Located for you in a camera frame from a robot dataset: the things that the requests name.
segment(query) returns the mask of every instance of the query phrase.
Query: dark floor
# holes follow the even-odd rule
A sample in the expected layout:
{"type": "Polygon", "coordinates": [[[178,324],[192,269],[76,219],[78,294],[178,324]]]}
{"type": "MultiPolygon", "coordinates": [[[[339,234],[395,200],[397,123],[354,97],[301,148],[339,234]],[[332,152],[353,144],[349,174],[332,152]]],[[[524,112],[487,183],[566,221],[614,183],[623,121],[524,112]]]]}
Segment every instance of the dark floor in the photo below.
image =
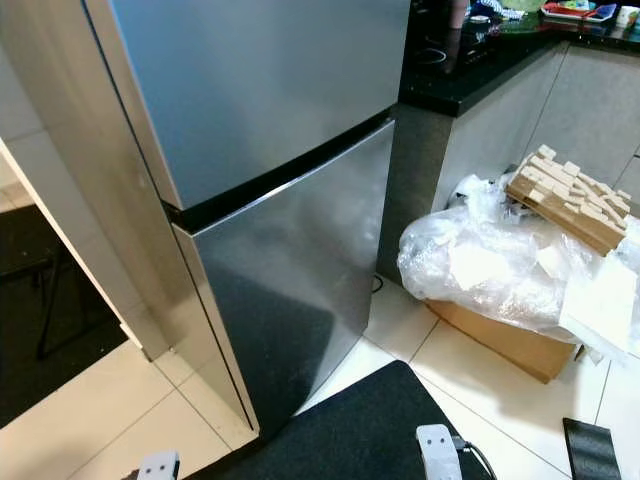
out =
{"type": "MultiPolygon", "coordinates": [[[[18,221],[22,222],[23,218],[28,222],[46,222],[40,215],[23,215],[18,221]]],[[[0,218],[0,240],[15,233],[15,215],[11,220],[5,222],[0,218]]],[[[117,318],[86,276],[76,269],[67,254],[47,335],[46,348],[50,353],[42,360],[36,355],[42,327],[42,286],[34,285],[31,275],[0,283],[0,427],[126,339],[117,318]],[[85,302],[84,323],[80,295],[85,302]]],[[[48,268],[45,280],[50,276],[51,268],[48,268]]]]}

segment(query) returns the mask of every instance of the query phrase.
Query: stainless steel refrigerator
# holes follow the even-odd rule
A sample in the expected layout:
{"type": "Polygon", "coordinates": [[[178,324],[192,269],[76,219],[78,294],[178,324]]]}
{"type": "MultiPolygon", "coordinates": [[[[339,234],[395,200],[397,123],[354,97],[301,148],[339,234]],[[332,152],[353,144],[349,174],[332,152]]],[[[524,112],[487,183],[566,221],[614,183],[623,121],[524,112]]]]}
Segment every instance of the stainless steel refrigerator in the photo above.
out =
{"type": "Polygon", "coordinates": [[[268,435],[367,324],[408,0],[77,8],[243,414],[268,435]]]}

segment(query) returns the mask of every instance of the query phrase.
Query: white plastic wrap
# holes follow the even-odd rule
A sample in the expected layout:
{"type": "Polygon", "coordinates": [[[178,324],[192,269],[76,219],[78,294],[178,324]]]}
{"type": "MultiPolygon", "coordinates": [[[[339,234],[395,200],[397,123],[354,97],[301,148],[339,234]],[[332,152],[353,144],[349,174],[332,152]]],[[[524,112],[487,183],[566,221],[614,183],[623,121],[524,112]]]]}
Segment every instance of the white plastic wrap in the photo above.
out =
{"type": "MultiPolygon", "coordinates": [[[[621,342],[612,347],[602,340],[611,332],[585,330],[580,319],[567,322],[563,317],[563,326],[576,328],[560,326],[561,313],[567,312],[569,281],[573,286],[584,285],[586,291],[615,262],[624,265],[622,274],[635,277],[640,272],[640,221],[627,217],[627,237],[603,259],[553,223],[508,200],[504,194],[508,180],[503,176],[492,184],[475,175],[467,177],[452,195],[451,208],[407,227],[398,255],[405,288],[421,300],[455,302],[494,320],[558,340],[586,343],[610,358],[629,352],[640,357],[640,282],[636,282],[631,324],[624,330],[628,330],[628,348],[621,342]],[[572,332],[583,333],[583,338],[572,332]]],[[[615,295],[616,289],[610,292],[615,295]]],[[[620,298],[627,301],[630,296],[620,298]]],[[[624,315],[620,320],[624,324],[624,315]]],[[[603,319],[597,327],[613,323],[603,319]]]]}

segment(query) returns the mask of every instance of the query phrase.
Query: packaging material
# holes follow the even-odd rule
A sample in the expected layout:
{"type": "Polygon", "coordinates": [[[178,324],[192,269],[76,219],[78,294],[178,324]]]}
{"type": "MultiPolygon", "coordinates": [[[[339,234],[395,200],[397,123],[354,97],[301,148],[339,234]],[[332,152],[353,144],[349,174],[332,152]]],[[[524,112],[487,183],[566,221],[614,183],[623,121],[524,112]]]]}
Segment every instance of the packaging material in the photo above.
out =
{"type": "Polygon", "coordinates": [[[575,345],[488,319],[451,302],[426,302],[440,318],[514,363],[542,383],[558,376],[575,345]]]}
{"type": "Polygon", "coordinates": [[[640,282],[635,280],[640,272],[640,221],[628,216],[626,238],[603,258],[506,199],[508,181],[467,177],[452,196],[451,208],[407,227],[398,255],[405,288],[418,299],[453,302],[560,342],[584,343],[610,358],[628,353],[640,357],[640,282]],[[602,287],[613,281],[611,262],[625,267],[614,268],[614,277],[625,280],[625,289],[602,287]],[[631,275],[623,274],[625,270],[631,275]],[[567,321],[565,315],[561,324],[568,284],[574,303],[565,311],[574,318],[567,321]],[[595,306],[593,311],[576,307],[584,292],[590,292],[599,315],[591,315],[595,306]],[[618,315],[619,323],[608,329],[609,314],[618,315]],[[585,335],[584,325],[595,335],[585,335]]]}

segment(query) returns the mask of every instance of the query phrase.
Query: black trim strip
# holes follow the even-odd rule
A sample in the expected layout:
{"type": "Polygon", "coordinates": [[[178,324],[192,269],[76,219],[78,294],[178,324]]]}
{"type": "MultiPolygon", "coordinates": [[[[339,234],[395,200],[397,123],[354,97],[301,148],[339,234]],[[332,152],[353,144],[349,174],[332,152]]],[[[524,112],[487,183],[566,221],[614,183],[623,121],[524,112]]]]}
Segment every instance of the black trim strip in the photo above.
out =
{"type": "Polygon", "coordinates": [[[374,115],[361,124],[347,130],[319,147],[277,167],[242,185],[194,205],[187,210],[179,210],[162,202],[169,220],[193,234],[239,210],[248,203],[262,197],[273,189],[304,175],[324,162],[341,154],[370,132],[376,130],[389,118],[390,109],[374,115]]]}

